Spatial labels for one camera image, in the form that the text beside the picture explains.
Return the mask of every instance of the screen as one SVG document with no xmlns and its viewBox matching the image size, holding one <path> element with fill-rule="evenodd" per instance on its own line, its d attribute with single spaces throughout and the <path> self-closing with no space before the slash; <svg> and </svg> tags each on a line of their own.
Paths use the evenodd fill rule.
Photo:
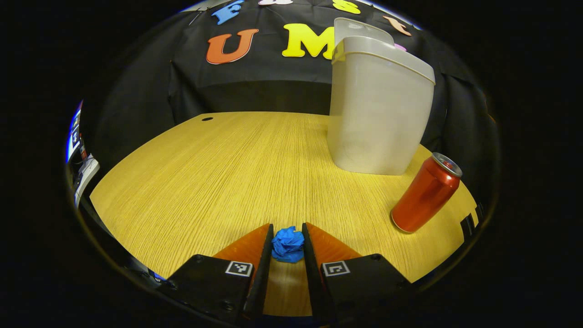
<svg viewBox="0 0 583 328">
<path fill-rule="evenodd" d="M 79 103 L 77 107 L 77 111 L 75 111 L 75 115 L 73 116 L 73 120 L 71 120 L 71 126 L 69 127 L 69 138 L 67 144 L 67 159 L 66 161 L 69 162 L 75 151 L 79 148 L 81 142 L 79 141 L 79 118 L 81 117 L 81 106 L 83 105 L 83 101 Z"/>
</svg>

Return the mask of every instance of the yellow letter m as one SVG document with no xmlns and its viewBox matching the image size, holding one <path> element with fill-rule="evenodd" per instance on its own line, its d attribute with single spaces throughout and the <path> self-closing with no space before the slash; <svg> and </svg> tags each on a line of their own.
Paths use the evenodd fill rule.
<svg viewBox="0 0 583 328">
<path fill-rule="evenodd" d="M 333 26 L 325 29 L 319 36 L 306 24 L 285 24 L 283 28 L 290 32 L 287 49 L 282 51 L 283 56 L 303 57 L 305 55 L 305 51 L 301 49 L 301 44 L 303 43 L 312 57 L 317 57 L 324 49 L 324 46 L 328 46 L 326 52 L 322 55 L 326 59 L 332 59 L 334 51 Z"/>
</svg>

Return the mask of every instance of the plastic container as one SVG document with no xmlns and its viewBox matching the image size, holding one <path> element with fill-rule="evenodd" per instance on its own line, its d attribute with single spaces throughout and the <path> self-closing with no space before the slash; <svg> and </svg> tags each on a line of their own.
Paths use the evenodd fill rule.
<svg viewBox="0 0 583 328">
<path fill-rule="evenodd" d="M 336 18 L 334 30 L 332 160 L 350 172 L 402 175 L 429 119 L 433 68 L 374 26 Z"/>
</svg>

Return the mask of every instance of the translucent lid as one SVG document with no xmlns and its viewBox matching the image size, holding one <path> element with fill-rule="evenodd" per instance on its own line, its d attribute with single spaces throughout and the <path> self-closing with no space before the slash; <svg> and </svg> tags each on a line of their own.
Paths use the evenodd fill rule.
<svg viewBox="0 0 583 328">
<path fill-rule="evenodd" d="M 446 156 L 438 152 L 434 152 L 431 154 L 431 157 L 433 157 L 433 159 L 437 163 L 439 163 L 439 165 L 441 165 L 442 168 L 444 168 L 446 171 L 450 172 L 454 176 L 456 177 L 462 176 L 462 169 L 460 169 L 459 166 L 456 163 L 454 163 L 454 161 L 450 160 Z"/>
<path fill-rule="evenodd" d="M 333 64 L 351 53 L 374 55 L 408 68 L 435 85 L 433 67 L 407 51 L 396 48 L 393 37 L 379 28 L 348 18 L 336 18 L 334 42 Z"/>
<path fill-rule="evenodd" d="M 347 36 L 366 36 L 394 45 L 393 37 L 386 31 L 361 23 L 358 20 L 338 17 L 334 20 L 334 46 Z"/>
</svg>

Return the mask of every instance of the table surface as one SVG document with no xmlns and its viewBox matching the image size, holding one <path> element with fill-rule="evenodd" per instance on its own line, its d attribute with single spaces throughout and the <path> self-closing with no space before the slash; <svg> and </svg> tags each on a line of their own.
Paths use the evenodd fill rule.
<svg viewBox="0 0 583 328">
<path fill-rule="evenodd" d="M 115 238 L 162 277 L 265 223 L 310 222 L 362 255 L 381 253 L 410 282 L 460 247 L 462 219 L 471 213 L 477 224 L 463 183 L 416 233 L 389 218 L 430 151 L 420 145 L 401 176 L 347 172 L 328 152 L 327 126 L 315 114 L 203 114 L 128 155 L 90 198 Z M 272 259 L 264 313 L 311 315 L 304 260 Z"/>
</svg>

